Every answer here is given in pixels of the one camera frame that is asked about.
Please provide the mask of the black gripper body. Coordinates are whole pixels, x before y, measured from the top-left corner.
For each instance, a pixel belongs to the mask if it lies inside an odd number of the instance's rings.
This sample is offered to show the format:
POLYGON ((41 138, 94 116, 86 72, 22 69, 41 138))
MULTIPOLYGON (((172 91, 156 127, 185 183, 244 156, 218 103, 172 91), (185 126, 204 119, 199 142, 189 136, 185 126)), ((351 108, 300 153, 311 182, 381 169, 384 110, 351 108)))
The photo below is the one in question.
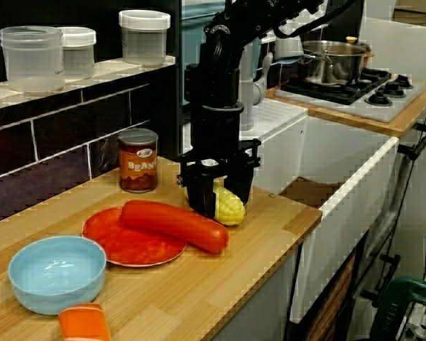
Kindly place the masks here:
POLYGON ((213 180, 226 177, 229 162, 240 156, 250 156, 254 169, 260 166, 258 156, 259 139, 241 140, 240 115, 244 110, 241 103, 231 108, 214 108, 193 104, 191 111, 190 143, 192 149, 180 156, 178 183, 187 187, 190 180, 202 174, 213 180))

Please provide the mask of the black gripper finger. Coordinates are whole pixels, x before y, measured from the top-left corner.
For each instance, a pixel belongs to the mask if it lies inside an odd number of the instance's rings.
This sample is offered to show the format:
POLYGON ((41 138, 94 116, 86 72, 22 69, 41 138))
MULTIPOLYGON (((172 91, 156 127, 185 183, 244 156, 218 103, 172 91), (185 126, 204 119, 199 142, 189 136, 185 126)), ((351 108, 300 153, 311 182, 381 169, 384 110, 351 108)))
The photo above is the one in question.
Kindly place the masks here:
POLYGON ((224 187, 235 194, 245 205, 249 200, 253 181, 254 161, 250 156, 240 156, 226 167, 224 187))
POLYGON ((214 181, 210 175, 202 174, 187 185, 190 207, 205 217, 214 217, 216 210, 216 194, 213 191, 214 181))

